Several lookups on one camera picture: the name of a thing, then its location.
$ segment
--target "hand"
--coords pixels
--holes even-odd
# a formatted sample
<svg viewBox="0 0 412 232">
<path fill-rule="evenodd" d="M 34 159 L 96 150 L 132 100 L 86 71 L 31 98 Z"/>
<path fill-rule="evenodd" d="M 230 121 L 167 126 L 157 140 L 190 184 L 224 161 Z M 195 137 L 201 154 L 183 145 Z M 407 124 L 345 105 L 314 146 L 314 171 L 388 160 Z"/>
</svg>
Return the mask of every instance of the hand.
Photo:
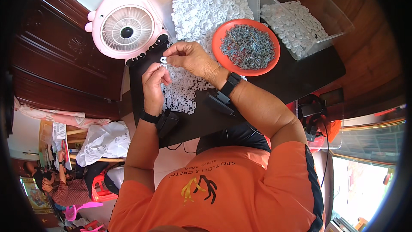
<svg viewBox="0 0 412 232">
<path fill-rule="evenodd" d="M 219 74 L 219 64 L 210 58 L 197 42 L 178 42 L 168 48 L 163 56 L 176 67 L 183 67 L 194 75 L 209 82 Z"/>
<path fill-rule="evenodd" d="M 43 178 L 42 189 L 45 192 L 50 192 L 53 189 L 50 180 L 48 180 L 47 178 Z"/>
<path fill-rule="evenodd" d="M 62 162 L 62 161 L 63 161 L 63 157 L 64 157 L 64 151 L 63 151 L 63 150 L 60 150 L 60 151 L 57 153 L 57 155 L 58 155 L 58 157 L 59 157 L 59 162 Z"/>
<path fill-rule="evenodd" d="M 143 94 L 145 96 L 145 112 L 152 116 L 159 116 L 162 112 L 163 93 L 160 84 L 169 85 L 169 72 L 160 63 L 153 63 L 142 75 Z"/>
</svg>

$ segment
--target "floor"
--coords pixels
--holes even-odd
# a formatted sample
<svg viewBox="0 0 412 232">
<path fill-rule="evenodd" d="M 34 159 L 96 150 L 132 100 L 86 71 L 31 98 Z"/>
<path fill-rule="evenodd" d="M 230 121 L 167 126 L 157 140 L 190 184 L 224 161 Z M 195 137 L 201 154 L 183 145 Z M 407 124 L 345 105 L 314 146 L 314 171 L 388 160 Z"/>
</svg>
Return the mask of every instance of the floor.
<svg viewBox="0 0 412 232">
<path fill-rule="evenodd" d="M 126 75 L 124 77 L 123 83 L 123 94 L 130 90 L 130 78 L 129 78 L 129 68 L 127 67 Z M 136 131 L 136 125 L 134 122 L 134 115 L 133 113 L 129 113 L 126 116 L 121 118 L 122 121 L 126 123 L 126 126 L 129 128 L 130 136 L 133 137 Z M 162 148 L 159 150 L 159 155 L 155 161 L 154 166 L 154 175 L 155 175 L 155 187 L 159 185 L 160 181 L 162 181 L 163 177 L 167 174 L 185 167 L 186 164 L 194 158 L 195 153 L 189 154 L 184 151 L 186 149 L 187 152 L 195 152 L 197 144 L 200 138 L 196 138 L 187 142 L 184 142 L 177 150 L 169 150 L 168 148 Z M 179 145 L 170 146 L 170 148 L 175 149 Z M 326 162 L 326 152 L 316 152 L 313 153 L 315 166 L 317 167 L 317 175 L 319 182 L 321 183 L 323 178 L 323 172 L 325 169 L 325 162 Z M 328 173 L 325 177 L 325 182 L 322 187 L 322 196 L 324 199 L 325 209 L 327 210 L 329 205 L 329 187 L 327 185 L 330 184 L 329 176 L 331 174 Z M 110 216 L 112 214 L 113 207 L 116 203 L 116 200 L 106 201 L 103 203 L 102 207 L 90 208 L 90 209 L 81 209 L 79 212 L 80 214 L 87 218 L 90 221 L 99 220 L 104 224 L 108 225 Z"/>
<path fill-rule="evenodd" d="M 130 113 L 122 118 L 129 128 L 130 136 L 133 137 L 136 130 L 133 113 Z M 197 144 L 200 138 L 196 138 L 185 142 L 185 149 L 187 152 L 195 152 Z M 171 149 L 175 149 L 179 145 L 170 146 Z M 177 150 L 169 150 L 168 148 L 162 148 L 159 150 L 159 155 L 155 161 L 154 172 L 155 172 L 155 187 L 159 185 L 163 177 L 167 174 L 175 171 L 176 169 L 185 167 L 186 164 L 193 159 L 195 153 L 188 154 L 184 151 L 183 145 L 181 145 Z M 110 216 L 112 214 L 113 207 L 115 206 L 116 200 L 103 202 L 102 207 L 81 209 L 79 213 L 90 221 L 99 220 L 103 222 L 106 226 L 109 224 Z"/>
</svg>

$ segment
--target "t-shirt logo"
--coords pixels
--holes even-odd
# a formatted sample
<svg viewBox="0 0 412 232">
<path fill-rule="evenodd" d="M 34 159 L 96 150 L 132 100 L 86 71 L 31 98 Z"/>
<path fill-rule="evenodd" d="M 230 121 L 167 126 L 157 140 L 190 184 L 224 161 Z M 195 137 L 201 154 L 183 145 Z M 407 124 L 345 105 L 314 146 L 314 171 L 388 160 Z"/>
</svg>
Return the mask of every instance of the t-shirt logo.
<svg viewBox="0 0 412 232">
<path fill-rule="evenodd" d="M 200 175 L 199 178 L 199 183 L 197 183 L 197 178 L 194 177 L 192 179 L 189 180 L 189 182 L 187 183 L 187 185 L 185 185 L 182 189 L 182 197 L 185 198 L 184 204 L 186 203 L 186 201 L 189 199 L 190 201 L 194 202 L 194 200 L 192 199 L 192 196 L 190 195 L 190 186 L 192 185 L 192 183 L 195 184 L 196 188 L 194 189 L 193 193 L 195 194 L 197 191 L 202 191 L 202 192 L 206 192 L 206 190 L 204 188 L 202 188 L 200 186 L 200 184 L 202 183 L 202 180 L 205 181 L 209 195 L 204 199 L 207 200 L 210 198 L 210 196 L 213 194 L 213 198 L 212 198 L 212 202 L 211 204 L 213 204 L 215 202 L 216 199 L 216 192 L 215 190 L 218 189 L 218 187 L 216 186 L 216 184 L 212 181 L 207 179 L 207 177 L 205 175 Z"/>
</svg>

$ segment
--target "person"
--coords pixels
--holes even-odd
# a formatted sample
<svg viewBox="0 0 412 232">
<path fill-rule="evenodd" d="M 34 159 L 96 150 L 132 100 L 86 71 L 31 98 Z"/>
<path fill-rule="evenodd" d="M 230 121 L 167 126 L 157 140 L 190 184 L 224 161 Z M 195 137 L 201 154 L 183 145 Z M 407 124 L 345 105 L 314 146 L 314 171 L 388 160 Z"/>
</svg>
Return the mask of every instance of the person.
<svg viewBox="0 0 412 232">
<path fill-rule="evenodd" d="M 42 192 L 43 192 L 43 188 L 42 188 L 43 178 L 47 178 L 48 180 L 51 181 L 51 183 L 53 183 L 56 178 L 56 174 L 54 172 L 50 172 L 50 171 L 47 172 L 47 170 L 44 170 L 45 172 L 42 173 L 41 167 L 39 166 L 35 167 L 31 162 L 24 162 L 23 170 L 26 174 L 34 178 L 34 182 L 36 183 L 37 188 L 40 189 L 40 191 Z"/>
<path fill-rule="evenodd" d="M 175 43 L 163 56 L 218 90 L 231 74 L 196 42 Z M 144 111 L 152 116 L 162 112 L 161 83 L 171 83 L 169 73 L 153 63 L 142 75 Z M 261 141 L 254 147 L 250 135 L 239 132 L 239 139 L 227 129 L 215 136 L 222 139 L 223 133 L 226 145 L 205 147 L 213 140 L 201 138 L 198 154 L 166 175 L 155 190 L 159 139 L 155 124 L 140 119 L 108 231 L 324 230 L 321 188 L 297 117 L 276 96 L 245 80 L 229 97 L 246 125 L 258 129 L 248 128 L 253 136 L 270 138 L 271 150 Z"/>
<path fill-rule="evenodd" d="M 93 180 L 109 165 L 109 163 L 96 162 L 87 166 L 87 172 L 84 176 L 84 168 L 76 163 L 75 178 L 72 181 L 66 181 L 66 176 L 64 174 L 65 168 L 62 164 L 63 156 L 64 151 L 59 151 L 59 185 L 52 185 L 51 181 L 47 178 L 43 178 L 43 190 L 50 195 L 55 203 L 61 206 L 72 206 L 90 202 Z"/>
</svg>

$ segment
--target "painting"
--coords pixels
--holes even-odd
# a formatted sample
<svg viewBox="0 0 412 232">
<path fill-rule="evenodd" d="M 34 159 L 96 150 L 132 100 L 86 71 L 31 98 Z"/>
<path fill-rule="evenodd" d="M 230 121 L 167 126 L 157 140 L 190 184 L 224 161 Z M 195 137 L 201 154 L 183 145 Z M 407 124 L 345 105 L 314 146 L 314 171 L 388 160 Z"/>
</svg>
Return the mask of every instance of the painting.
<svg viewBox="0 0 412 232">
<path fill-rule="evenodd" d="M 35 213 L 53 212 L 47 197 L 37 188 L 33 178 L 20 177 L 20 182 Z"/>
</svg>

